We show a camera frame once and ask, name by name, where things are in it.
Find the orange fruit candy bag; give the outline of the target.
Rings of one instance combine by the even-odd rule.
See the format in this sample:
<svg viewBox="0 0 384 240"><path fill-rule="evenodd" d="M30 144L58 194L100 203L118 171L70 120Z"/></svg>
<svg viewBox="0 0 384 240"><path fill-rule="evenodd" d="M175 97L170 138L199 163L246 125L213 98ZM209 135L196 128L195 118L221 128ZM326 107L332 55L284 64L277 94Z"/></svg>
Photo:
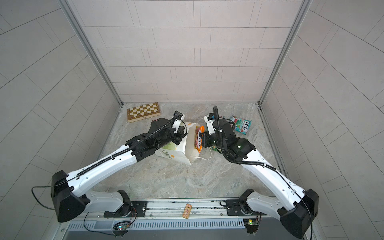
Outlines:
<svg viewBox="0 0 384 240"><path fill-rule="evenodd" d="M200 153L202 151L202 137L201 134L205 132L204 126L196 126L195 129L195 146L194 148Z"/></svg>

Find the white paper bag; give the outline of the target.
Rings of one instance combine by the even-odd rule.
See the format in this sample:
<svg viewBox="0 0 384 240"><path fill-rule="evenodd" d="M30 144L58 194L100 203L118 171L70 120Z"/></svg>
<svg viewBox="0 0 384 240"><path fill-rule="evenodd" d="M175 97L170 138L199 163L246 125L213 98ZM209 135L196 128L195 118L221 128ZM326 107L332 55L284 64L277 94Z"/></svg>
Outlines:
<svg viewBox="0 0 384 240"><path fill-rule="evenodd" d="M194 148L195 146L195 129L196 126L201 126L197 123L186 122L187 136L184 137L179 145L173 142L156 150L155 154L165 159L174 160L186 165L192 165L197 159L209 160L200 157L200 153Z"/></svg>

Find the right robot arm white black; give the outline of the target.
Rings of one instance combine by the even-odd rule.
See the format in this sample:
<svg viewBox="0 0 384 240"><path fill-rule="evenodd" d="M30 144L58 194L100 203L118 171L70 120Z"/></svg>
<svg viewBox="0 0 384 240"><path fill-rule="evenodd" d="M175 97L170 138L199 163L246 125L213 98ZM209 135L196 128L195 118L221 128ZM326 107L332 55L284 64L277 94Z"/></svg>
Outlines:
<svg viewBox="0 0 384 240"><path fill-rule="evenodd" d="M228 162L250 171L274 194L268 197L253 190L245 191L239 198L243 211L247 215L260 212L273 217L294 237L303 238L318 215L319 195L281 174L253 144L237 137L233 125L225 119L205 119L204 126L206 129L200 134L202 147L218 148Z"/></svg>

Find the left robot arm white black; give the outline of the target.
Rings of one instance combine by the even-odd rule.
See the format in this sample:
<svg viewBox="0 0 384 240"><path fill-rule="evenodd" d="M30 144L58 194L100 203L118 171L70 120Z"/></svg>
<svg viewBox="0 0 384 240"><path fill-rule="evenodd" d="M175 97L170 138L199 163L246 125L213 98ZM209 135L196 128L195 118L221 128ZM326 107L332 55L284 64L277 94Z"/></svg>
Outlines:
<svg viewBox="0 0 384 240"><path fill-rule="evenodd" d="M58 222L65 223L89 212L104 212L107 218L131 214L132 202L125 191L103 193L92 188L114 173L154 155L170 142L179 145L187 134L182 117L160 118L151 123L147 133L133 137L103 159L68 174L55 173L51 198Z"/></svg>

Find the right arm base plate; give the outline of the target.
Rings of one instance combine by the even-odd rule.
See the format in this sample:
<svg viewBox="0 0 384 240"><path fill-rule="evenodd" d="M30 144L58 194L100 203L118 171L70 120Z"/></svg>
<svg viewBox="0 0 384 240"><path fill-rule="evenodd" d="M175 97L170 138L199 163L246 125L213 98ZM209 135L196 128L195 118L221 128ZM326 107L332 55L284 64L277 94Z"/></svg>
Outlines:
<svg viewBox="0 0 384 240"><path fill-rule="evenodd" d="M227 210L228 216L265 216L261 212L254 212L245 201L221 200L220 205Z"/></svg>

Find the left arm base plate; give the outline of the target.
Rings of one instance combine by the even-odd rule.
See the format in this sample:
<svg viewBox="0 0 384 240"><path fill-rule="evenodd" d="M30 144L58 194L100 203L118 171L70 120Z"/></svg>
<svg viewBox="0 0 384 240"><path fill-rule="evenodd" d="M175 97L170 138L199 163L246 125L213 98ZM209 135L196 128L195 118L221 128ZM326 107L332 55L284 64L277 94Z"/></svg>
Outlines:
<svg viewBox="0 0 384 240"><path fill-rule="evenodd" d="M105 211L104 218L142 218L146 214L147 201L133 201L123 204L116 212Z"/></svg>

